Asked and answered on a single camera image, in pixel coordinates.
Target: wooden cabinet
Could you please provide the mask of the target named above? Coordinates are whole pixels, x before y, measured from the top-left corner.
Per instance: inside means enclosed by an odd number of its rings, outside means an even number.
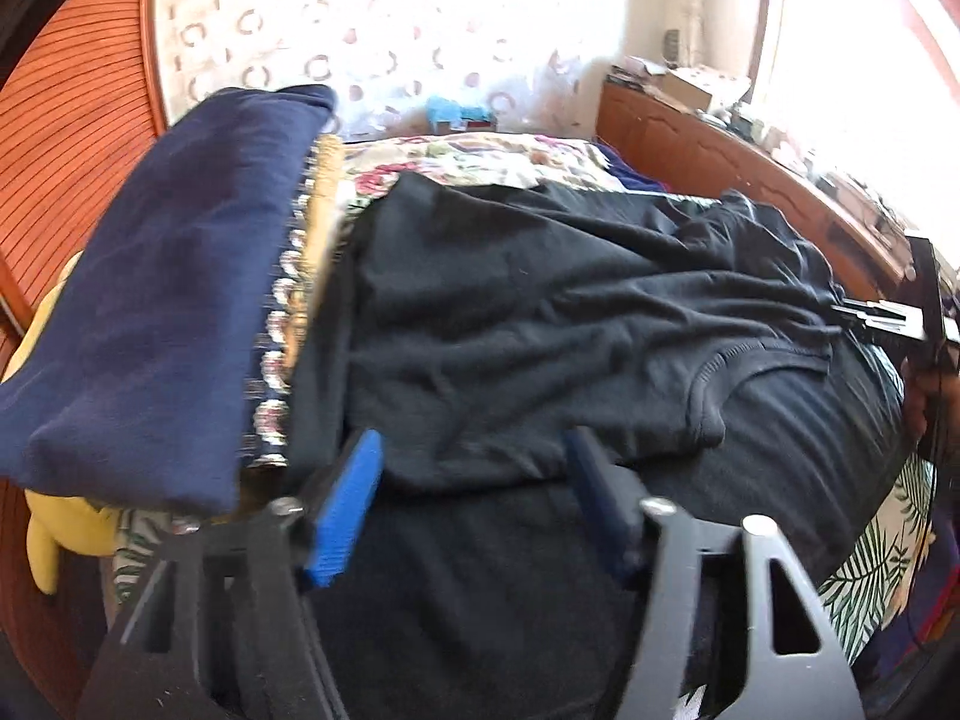
[[[846,209],[728,132],[641,92],[607,83],[596,133],[634,170],[678,194],[719,197],[735,189],[776,206],[824,252],[837,280],[854,298],[891,295],[901,280],[904,263]]]

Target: window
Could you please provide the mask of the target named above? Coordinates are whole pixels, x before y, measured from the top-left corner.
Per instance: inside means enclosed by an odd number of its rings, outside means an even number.
[[[960,110],[901,0],[770,0],[754,103],[960,265]]]

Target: blue rubber tip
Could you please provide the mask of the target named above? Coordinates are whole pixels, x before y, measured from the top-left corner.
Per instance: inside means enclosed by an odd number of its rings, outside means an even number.
[[[367,509],[383,471],[383,448],[376,430],[363,433],[317,518],[317,537],[306,572],[328,587],[347,568]]]

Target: human hand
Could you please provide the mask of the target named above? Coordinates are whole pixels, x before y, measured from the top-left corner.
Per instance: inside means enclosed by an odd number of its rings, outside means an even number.
[[[904,425],[909,434],[920,440],[926,433],[926,416],[923,410],[931,397],[942,399],[942,419],[947,421],[949,444],[960,445],[960,376],[925,370],[914,373],[904,363]]]

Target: yellow cloth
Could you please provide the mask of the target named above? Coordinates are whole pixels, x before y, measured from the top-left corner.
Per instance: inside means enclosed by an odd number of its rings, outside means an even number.
[[[37,345],[40,332],[64,288],[64,281],[78,259],[79,254],[70,258],[54,288],[40,301],[27,334],[4,371],[3,381],[20,370]],[[34,582],[46,594],[56,592],[61,546],[80,555],[113,554],[113,538],[120,515],[118,509],[97,509],[83,498],[54,498],[30,490],[26,491],[26,497],[31,513],[27,527],[27,559]]]

